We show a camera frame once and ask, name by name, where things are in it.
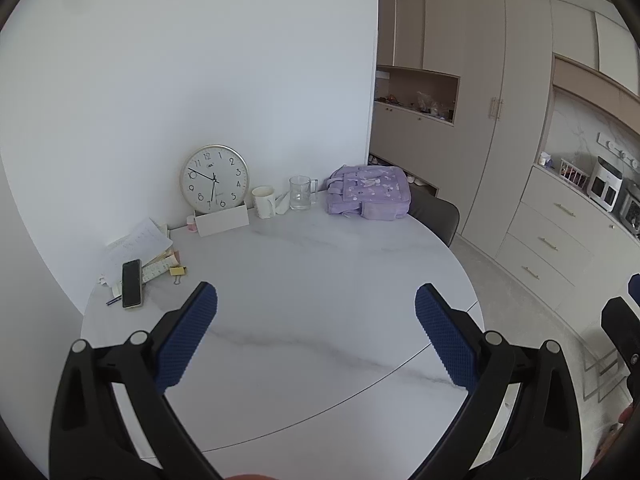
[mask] round table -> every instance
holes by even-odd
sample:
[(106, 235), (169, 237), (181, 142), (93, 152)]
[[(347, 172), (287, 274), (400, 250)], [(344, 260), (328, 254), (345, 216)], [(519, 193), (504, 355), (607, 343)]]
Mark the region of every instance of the round table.
[[(82, 337), (97, 348), (150, 331), (199, 282), (216, 287), (218, 313), (166, 397), (224, 475), (253, 471), (286, 480), (282, 475), (300, 475), (303, 463), (313, 462), (308, 454), (319, 453), (314, 476), (304, 478), (390, 478), (399, 467), (408, 478), (465, 399), (414, 307), (416, 290), (433, 283), (483, 328), (455, 256), (414, 218), (330, 216), (323, 203), (321, 194), (308, 211), (264, 220), (250, 211), (249, 226), (205, 238), (173, 230), (188, 268), (179, 285), (164, 274), (145, 286), (141, 308), (126, 311), (120, 302), (105, 305), (109, 287), (97, 285), (90, 297)], [(136, 449), (152, 458), (123, 391), (116, 395)], [(423, 434), (417, 447), (412, 425)], [(336, 452), (348, 456), (351, 472), (328, 474), (343, 463)], [(360, 461), (369, 453), (385, 458), (373, 476)]]

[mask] drawer handle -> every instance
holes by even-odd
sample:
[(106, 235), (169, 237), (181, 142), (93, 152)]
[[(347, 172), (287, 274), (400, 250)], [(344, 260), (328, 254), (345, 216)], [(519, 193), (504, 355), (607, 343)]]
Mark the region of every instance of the drawer handle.
[(564, 211), (565, 213), (567, 213), (569, 216), (572, 216), (575, 218), (575, 213), (573, 211), (569, 211), (567, 208), (565, 208), (562, 204), (559, 204), (558, 202), (556, 202), (556, 207), (559, 207), (560, 209), (562, 209), (562, 211)]
[(557, 251), (558, 248), (553, 245), (549, 240), (547, 240), (546, 238), (543, 238), (542, 236), (538, 237), (540, 238), (545, 244), (547, 244), (549, 247), (551, 247), (553, 250)]
[(522, 266), (522, 268), (523, 268), (524, 270), (526, 270), (529, 274), (531, 274), (531, 275), (532, 275), (534, 278), (536, 278), (537, 280), (539, 280), (539, 279), (540, 279), (540, 276), (538, 276), (537, 274), (534, 274), (534, 272), (533, 272), (531, 269), (529, 269), (529, 267)]

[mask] cabinet handle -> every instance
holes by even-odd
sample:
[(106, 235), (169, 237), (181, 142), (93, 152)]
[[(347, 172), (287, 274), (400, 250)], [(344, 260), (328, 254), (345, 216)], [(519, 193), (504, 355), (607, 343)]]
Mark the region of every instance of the cabinet handle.
[(496, 113), (495, 113), (495, 103), (498, 99), (495, 97), (491, 98), (491, 104), (489, 105), (489, 118), (490, 119), (495, 119), (496, 118)]
[(558, 202), (556, 202), (554, 204), (556, 207), (559, 207), (560, 209), (562, 209), (562, 211), (564, 211), (565, 213), (567, 213), (569, 216), (572, 216), (575, 218), (575, 213), (573, 211), (569, 211), (567, 208), (565, 208), (562, 204), (559, 204)]
[(538, 276), (537, 274), (534, 274), (534, 273), (533, 273), (533, 271), (532, 271), (531, 269), (529, 269), (529, 267), (522, 266), (522, 268), (523, 268), (524, 270), (526, 270), (529, 274), (531, 274), (531, 275), (532, 275), (534, 278), (536, 278), (537, 280), (539, 280), (539, 279), (540, 279), (540, 276)]
[(539, 236), (538, 238), (540, 238), (545, 244), (547, 244), (549, 247), (551, 247), (553, 250), (557, 251), (558, 248), (553, 245), (549, 240), (547, 240), (546, 238), (543, 238), (542, 236)]

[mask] purple bag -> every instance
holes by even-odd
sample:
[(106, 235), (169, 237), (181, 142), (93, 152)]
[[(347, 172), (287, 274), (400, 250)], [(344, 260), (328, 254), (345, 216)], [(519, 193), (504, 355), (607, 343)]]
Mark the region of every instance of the purple bag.
[(329, 213), (356, 213), (369, 220), (395, 220), (409, 212), (411, 192), (395, 166), (343, 166), (327, 180)]

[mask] floor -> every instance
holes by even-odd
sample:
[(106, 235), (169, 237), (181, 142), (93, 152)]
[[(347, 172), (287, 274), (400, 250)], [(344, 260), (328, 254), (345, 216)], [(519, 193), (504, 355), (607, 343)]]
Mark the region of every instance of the floor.
[[(560, 343), (578, 399), (582, 427), (582, 474), (585, 475), (603, 433), (630, 403), (624, 383), (600, 403), (597, 395), (584, 401), (583, 392), (591, 391), (598, 384), (598, 379), (594, 369), (584, 371), (585, 362), (592, 364), (593, 357), (578, 338), (519, 282), (462, 238), (455, 238), (451, 251), (476, 290), (487, 330), (496, 330), (510, 343), (520, 346), (538, 348), (551, 338)], [(499, 437), (485, 444), (482, 457), (479, 457), (481, 462), (491, 457), (498, 440)]]

